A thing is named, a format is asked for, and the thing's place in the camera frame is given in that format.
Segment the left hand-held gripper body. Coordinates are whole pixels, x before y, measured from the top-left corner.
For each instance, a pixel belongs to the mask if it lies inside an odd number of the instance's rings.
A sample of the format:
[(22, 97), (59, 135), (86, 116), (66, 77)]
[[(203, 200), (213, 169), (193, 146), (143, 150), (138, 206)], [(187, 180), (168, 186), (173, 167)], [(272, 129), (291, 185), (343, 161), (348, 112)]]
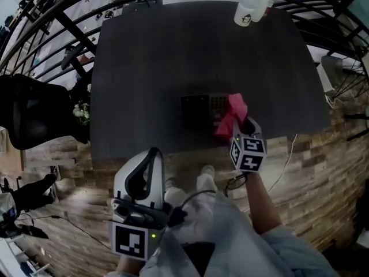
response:
[(114, 254), (147, 261), (159, 246), (173, 210), (151, 209), (125, 200), (111, 200), (112, 220), (108, 222), (111, 250)]

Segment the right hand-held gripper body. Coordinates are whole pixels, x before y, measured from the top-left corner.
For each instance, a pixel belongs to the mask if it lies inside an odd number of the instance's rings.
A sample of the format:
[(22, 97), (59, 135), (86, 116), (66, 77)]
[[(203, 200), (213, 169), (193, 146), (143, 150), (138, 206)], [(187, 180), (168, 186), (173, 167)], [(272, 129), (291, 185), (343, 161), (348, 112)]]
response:
[(229, 155), (237, 170), (251, 173), (260, 171), (267, 156), (264, 141), (251, 137), (233, 137)]

